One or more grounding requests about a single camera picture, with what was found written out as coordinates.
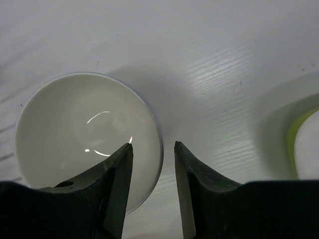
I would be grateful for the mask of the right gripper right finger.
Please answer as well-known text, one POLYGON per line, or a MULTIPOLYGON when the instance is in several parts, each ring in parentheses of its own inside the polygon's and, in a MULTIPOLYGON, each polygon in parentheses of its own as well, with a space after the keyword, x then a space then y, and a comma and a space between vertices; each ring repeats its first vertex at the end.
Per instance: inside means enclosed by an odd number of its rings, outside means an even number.
POLYGON ((174 147, 183 237, 186 239, 316 239, 319 183, 235 182, 174 147))

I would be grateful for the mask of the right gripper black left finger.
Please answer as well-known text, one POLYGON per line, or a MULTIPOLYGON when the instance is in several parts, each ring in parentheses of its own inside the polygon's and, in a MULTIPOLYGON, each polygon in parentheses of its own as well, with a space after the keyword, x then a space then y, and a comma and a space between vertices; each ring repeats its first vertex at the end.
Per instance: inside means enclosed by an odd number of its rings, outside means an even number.
POLYGON ((55 187, 0 184, 3 239, 119 239, 133 169, 126 143, 109 158, 55 187))

